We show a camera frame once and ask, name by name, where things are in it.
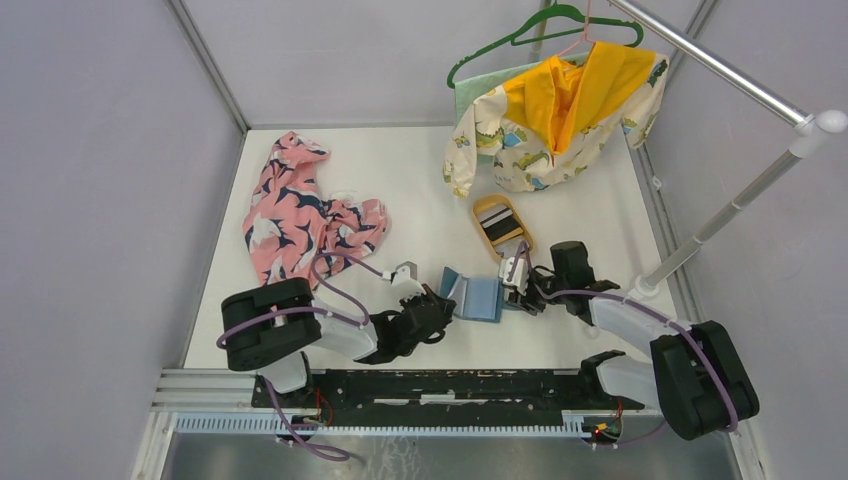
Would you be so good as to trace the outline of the blue leather card holder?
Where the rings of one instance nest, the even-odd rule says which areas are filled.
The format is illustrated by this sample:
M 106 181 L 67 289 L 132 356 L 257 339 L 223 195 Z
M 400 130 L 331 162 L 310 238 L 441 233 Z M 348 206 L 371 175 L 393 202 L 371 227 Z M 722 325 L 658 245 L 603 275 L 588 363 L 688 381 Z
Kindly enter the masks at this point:
M 485 323 L 501 321 L 503 289 L 497 277 L 468 277 L 445 267 L 439 296 L 456 303 L 455 318 Z

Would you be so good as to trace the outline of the silver credit card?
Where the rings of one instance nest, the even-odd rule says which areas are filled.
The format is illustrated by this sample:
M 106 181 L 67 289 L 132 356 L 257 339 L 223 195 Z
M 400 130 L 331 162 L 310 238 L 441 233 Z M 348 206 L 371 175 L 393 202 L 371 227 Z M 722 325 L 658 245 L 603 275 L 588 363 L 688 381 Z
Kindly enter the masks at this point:
M 509 258 L 516 255 L 516 252 L 523 243 L 524 240 L 521 237 L 516 237 L 496 245 L 494 249 L 499 257 Z

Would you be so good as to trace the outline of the oval wooden tray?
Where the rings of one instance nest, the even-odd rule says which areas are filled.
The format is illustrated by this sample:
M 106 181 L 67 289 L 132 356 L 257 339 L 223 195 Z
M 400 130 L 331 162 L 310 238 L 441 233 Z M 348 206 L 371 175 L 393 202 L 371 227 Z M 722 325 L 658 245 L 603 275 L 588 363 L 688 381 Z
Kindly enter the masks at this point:
M 532 252 L 535 241 L 510 199 L 501 194 L 490 194 L 476 199 L 471 208 L 478 232 L 490 256 L 501 261 L 512 256 L 524 242 Z

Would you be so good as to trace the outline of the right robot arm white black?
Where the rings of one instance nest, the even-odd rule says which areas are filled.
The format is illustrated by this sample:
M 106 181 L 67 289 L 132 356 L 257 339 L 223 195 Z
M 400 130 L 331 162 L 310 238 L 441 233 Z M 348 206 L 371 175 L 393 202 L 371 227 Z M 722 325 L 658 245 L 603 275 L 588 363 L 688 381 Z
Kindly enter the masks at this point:
M 522 241 L 503 256 L 499 277 L 506 303 L 528 314 L 562 306 L 646 357 L 609 350 L 584 359 L 577 392 L 585 405 L 602 408 L 615 397 L 635 401 L 658 410 L 684 440 L 734 431 L 760 413 L 759 396 L 723 325 L 674 319 L 627 296 L 617 283 L 596 278 L 579 241 L 560 242 L 550 254 L 552 267 L 532 265 Z

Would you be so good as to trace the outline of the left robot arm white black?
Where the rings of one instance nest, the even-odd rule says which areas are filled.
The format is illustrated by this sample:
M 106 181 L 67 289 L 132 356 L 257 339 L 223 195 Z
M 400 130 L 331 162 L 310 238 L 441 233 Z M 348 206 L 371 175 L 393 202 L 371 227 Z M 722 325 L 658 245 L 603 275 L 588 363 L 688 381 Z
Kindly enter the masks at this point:
M 224 331 L 216 346 L 229 370 L 256 373 L 288 406 L 302 407 L 314 394 L 308 347 L 383 365 L 445 337 L 455 301 L 415 280 L 392 287 L 400 293 L 398 309 L 360 319 L 317 300 L 303 278 L 232 295 L 221 305 Z

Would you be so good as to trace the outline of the black credit card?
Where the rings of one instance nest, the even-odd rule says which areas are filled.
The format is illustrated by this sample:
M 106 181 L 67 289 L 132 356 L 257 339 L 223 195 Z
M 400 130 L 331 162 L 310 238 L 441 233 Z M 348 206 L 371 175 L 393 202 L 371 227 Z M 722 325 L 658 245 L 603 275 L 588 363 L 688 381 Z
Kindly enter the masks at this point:
M 484 233 L 488 240 L 495 244 L 504 237 L 510 237 L 514 231 L 521 232 L 522 227 L 514 216 L 505 218 L 497 224 L 490 225 L 484 228 Z

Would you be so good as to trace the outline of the grey striped credit card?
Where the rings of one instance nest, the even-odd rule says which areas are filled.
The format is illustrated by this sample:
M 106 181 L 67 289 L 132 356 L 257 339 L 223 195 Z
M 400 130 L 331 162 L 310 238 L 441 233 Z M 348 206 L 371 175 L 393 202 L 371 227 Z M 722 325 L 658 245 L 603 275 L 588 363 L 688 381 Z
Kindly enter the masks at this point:
M 490 225 L 497 224 L 505 218 L 509 218 L 512 215 L 512 209 L 503 204 L 493 205 L 481 212 L 476 213 L 476 217 L 479 223 L 484 227 L 488 228 Z

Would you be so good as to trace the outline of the pink shark print garment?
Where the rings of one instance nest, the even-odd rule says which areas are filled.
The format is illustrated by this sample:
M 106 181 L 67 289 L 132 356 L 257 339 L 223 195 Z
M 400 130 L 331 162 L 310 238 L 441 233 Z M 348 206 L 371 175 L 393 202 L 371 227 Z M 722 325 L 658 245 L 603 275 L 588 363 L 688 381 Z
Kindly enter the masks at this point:
M 290 131 L 272 145 L 242 222 L 261 286 L 304 278 L 311 288 L 373 254 L 390 227 L 378 199 L 324 198 L 317 167 L 330 151 Z

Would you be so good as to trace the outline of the dinosaur print yellow lined jacket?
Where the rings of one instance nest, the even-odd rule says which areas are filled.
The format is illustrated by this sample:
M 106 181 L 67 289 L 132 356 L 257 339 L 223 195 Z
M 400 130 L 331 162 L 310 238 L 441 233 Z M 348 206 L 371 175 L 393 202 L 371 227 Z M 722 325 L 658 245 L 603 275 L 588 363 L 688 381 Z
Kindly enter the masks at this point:
M 489 162 L 501 188 L 542 191 L 595 164 L 616 131 L 629 148 L 641 147 L 669 67 L 666 55 L 597 42 L 580 59 L 551 56 L 485 76 L 447 143 L 444 182 L 465 198 L 478 166 Z

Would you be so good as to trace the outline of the light green cloth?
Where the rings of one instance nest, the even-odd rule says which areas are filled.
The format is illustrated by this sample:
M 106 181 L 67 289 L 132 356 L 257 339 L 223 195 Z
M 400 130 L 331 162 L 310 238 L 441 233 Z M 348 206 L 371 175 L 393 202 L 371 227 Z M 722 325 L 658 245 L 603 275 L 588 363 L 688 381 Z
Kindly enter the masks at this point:
M 587 54 L 552 56 L 458 82 L 445 165 L 551 163 L 601 123 L 599 72 Z

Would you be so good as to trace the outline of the green plastic hanger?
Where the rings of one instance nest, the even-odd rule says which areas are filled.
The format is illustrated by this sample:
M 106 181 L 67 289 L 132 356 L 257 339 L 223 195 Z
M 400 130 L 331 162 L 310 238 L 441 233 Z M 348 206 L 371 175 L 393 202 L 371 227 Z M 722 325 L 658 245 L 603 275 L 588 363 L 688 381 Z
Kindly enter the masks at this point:
M 571 20 L 578 23 L 580 27 L 571 30 L 547 33 L 546 27 L 548 22 L 555 18 Z M 551 2 L 550 4 L 545 4 L 537 12 L 531 15 L 517 30 L 479 48 L 467 56 L 462 57 L 448 71 L 446 85 L 449 89 L 454 90 L 456 88 L 455 77 L 463 66 L 504 45 L 517 47 L 527 44 L 540 44 L 549 39 L 555 39 L 577 33 L 583 34 L 586 32 L 587 28 L 592 25 L 631 30 L 635 34 L 635 39 L 628 44 L 628 47 L 640 46 L 645 38 L 643 26 L 636 21 L 593 16 L 589 12 L 589 7 L 586 7 L 584 11 L 581 11 L 578 7 L 570 4 Z

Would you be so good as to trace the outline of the metal clothes rack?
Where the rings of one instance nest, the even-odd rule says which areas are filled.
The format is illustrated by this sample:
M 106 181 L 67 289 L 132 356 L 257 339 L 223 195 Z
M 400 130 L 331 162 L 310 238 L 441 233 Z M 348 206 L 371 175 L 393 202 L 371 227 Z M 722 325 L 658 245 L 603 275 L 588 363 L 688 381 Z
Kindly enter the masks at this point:
M 789 156 L 818 119 L 847 111 L 843 1 L 599 1 L 671 48 L 669 83 L 645 148 L 612 142 L 628 168 L 621 199 L 582 211 L 568 238 L 588 244 L 595 272 L 630 288 L 685 243 L 677 277 L 710 302 L 839 306 L 847 300 L 847 133 Z

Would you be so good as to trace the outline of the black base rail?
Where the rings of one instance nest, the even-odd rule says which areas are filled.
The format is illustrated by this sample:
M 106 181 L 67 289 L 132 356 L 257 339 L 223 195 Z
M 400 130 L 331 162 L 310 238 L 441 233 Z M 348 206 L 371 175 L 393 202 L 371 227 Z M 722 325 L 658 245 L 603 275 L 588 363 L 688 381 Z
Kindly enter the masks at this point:
M 324 370 L 276 398 L 256 380 L 252 407 L 274 404 L 319 409 L 332 427 L 561 426 L 564 412 L 643 407 L 591 392 L 575 369 Z

